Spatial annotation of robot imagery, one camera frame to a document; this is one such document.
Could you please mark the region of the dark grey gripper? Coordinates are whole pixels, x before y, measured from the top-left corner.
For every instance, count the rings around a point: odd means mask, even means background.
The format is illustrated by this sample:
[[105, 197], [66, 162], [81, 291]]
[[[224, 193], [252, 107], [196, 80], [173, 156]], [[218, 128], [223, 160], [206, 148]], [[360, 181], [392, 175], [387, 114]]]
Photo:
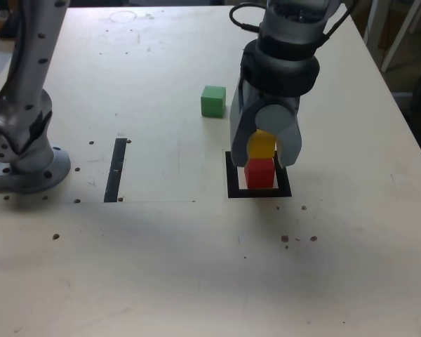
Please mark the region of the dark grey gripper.
[[231, 156], [235, 166], [245, 166], [248, 161], [248, 141], [256, 126], [276, 138], [278, 159], [281, 166], [293, 165], [302, 148], [302, 137], [297, 113], [300, 97], [284, 98], [271, 95], [240, 79], [229, 114]]

